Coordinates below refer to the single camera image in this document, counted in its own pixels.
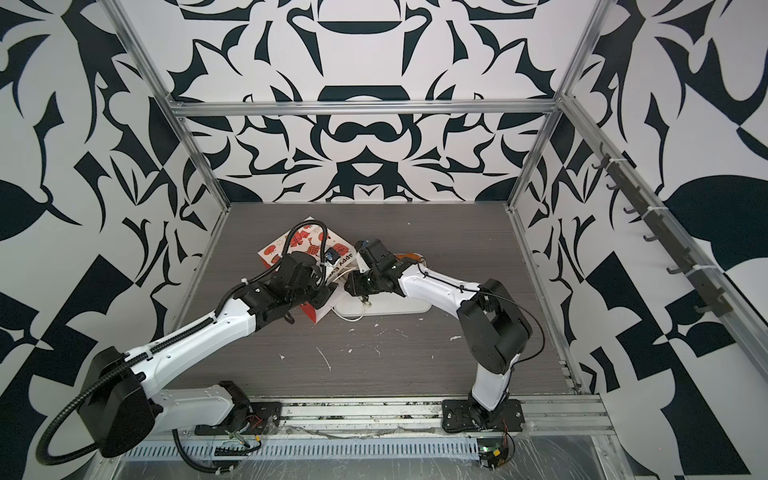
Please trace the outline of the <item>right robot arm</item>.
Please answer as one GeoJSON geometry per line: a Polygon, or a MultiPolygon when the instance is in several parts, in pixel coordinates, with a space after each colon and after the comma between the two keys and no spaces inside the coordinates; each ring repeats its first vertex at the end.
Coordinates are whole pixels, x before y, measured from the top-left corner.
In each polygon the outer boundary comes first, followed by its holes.
{"type": "Polygon", "coordinates": [[[345,290],[353,297],[393,293],[452,315],[478,364],[470,399],[495,412],[508,397],[513,367],[531,338],[532,327],[503,284],[461,281],[433,271],[414,258],[397,256],[378,240],[355,244],[361,269],[350,274],[345,290]]]}

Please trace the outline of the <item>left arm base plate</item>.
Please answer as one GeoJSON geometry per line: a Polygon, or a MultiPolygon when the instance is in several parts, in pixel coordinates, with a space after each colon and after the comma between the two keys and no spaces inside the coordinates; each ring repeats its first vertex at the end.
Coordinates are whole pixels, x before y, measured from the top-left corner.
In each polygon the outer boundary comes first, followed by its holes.
{"type": "Polygon", "coordinates": [[[249,407],[236,405],[218,425],[197,425],[197,436],[216,436],[239,433],[260,435],[280,426],[283,404],[277,401],[251,402],[249,407]]]}

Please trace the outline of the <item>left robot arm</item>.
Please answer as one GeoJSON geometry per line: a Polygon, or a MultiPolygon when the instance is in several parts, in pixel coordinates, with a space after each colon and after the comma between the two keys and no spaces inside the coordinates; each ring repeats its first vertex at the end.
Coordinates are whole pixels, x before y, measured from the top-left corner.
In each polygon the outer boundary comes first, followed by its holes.
{"type": "Polygon", "coordinates": [[[97,450],[116,457],[154,432],[242,424],[248,402],[233,383],[184,391],[169,384],[228,344],[289,320],[291,309],[324,305],[335,290],[328,279],[339,262],[332,249],[320,258],[289,253],[232,287],[211,313],[180,330],[125,353],[114,347],[99,352],[86,375],[93,391],[76,409],[97,450]]]}

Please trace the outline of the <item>red white paper bag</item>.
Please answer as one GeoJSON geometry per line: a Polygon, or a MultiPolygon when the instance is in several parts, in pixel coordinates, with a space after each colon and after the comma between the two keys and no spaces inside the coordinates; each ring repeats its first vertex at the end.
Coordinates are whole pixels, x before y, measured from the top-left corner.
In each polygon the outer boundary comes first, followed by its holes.
{"type": "Polygon", "coordinates": [[[320,226],[312,224],[300,227],[290,239],[286,237],[286,234],[283,234],[259,250],[258,256],[265,267],[272,266],[278,262],[285,245],[288,245],[289,253],[303,252],[312,256],[316,261],[321,260],[322,255],[329,248],[335,250],[340,256],[326,270],[328,283],[335,285],[330,299],[319,308],[314,308],[309,304],[300,306],[308,318],[314,324],[317,324],[340,302],[350,299],[350,295],[344,290],[343,283],[346,280],[346,275],[358,269],[356,261],[357,252],[351,243],[332,230],[328,230],[328,234],[325,234],[320,226]]]}

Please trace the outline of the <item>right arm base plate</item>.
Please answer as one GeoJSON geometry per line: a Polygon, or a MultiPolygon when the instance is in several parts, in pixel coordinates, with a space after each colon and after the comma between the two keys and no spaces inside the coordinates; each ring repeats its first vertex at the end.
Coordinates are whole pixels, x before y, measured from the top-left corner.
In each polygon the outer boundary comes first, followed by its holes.
{"type": "Polygon", "coordinates": [[[505,399],[489,411],[474,399],[443,400],[442,429],[451,434],[481,431],[522,432],[525,417],[519,400],[505,399]]]}

